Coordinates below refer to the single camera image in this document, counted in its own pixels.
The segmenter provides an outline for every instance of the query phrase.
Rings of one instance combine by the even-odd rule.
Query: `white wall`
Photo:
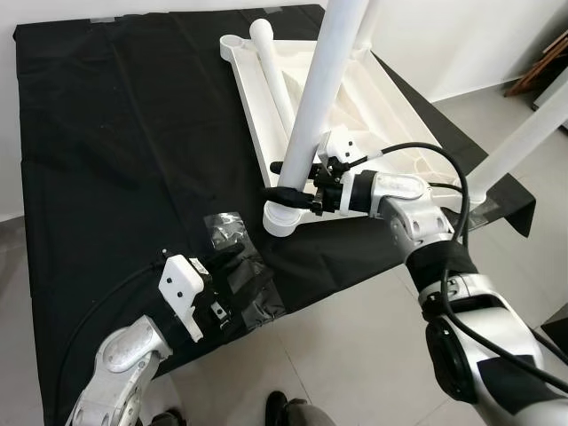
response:
[[[520,76],[568,28],[568,0],[382,0],[375,53],[430,101]]]
[[[374,49],[430,100],[521,74],[568,17],[567,0],[381,0]],[[18,23],[319,3],[303,0],[4,0],[0,11],[0,221],[23,213],[13,30]]]

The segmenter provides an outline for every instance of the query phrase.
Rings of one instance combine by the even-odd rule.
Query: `white bracket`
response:
[[[168,257],[163,268],[158,289],[174,310],[194,342],[203,338],[199,326],[193,319],[192,306],[195,295],[203,291],[203,278],[182,255]]]

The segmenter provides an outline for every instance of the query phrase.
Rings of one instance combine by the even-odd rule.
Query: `white rod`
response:
[[[513,170],[554,130],[568,120],[568,82],[468,175],[473,203],[485,200],[489,188]]]
[[[267,20],[255,20],[250,26],[250,38],[256,46],[260,64],[262,65],[264,76],[268,82],[268,87],[274,99],[274,104],[278,110],[280,120],[286,136],[289,138],[294,126],[295,114],[284,76],[278,69],[278,58],[274,49],[274,33],[270,22]]]
[[[299,191],[304,189],[324,122],[339,91],[367,3],[368,0],[329,1],[282,165],[279,186]]]
[[[355,49],[371,49],[373,46],[373,34],[375,33],[376,23],[379,18],[379,0],[369,0],[365,18],[361,22],[357,38],[355,39]]]

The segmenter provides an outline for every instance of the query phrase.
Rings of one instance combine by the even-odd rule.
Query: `table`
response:
[[[45,424],[56,371],[75,324],[116,282],[162,248],[210,252],[202,218],[240,212],[275,272],[287,312],[400,264],[385,224],[353,218],[301,225],[286,239],[262,227],[263,186],[228,63],[224,34],[248,38],[267,18],[275,38],[315,39],[319,6],[228,12],[173,12],[111,21],[18,26],[22,182],[30,291]],[[485,152],[389,68],[387,72],[439,143],[470,171]],[[535,199],[511,176],[488,194],[528,235]],[[245,335],[205,330],[193,343],[157,292],[159,273],[109,300],[79,335],[61,388],[57,424],[89,381],[103,338],[150,315],[175,354],[165,373]]]

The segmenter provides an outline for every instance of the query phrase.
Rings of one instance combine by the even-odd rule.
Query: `shoe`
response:
[[[275,390],[266,400],[266,411],[264,415],[265,426],[283,426],[284,409],[288,403],[286,395],[279,390]]]

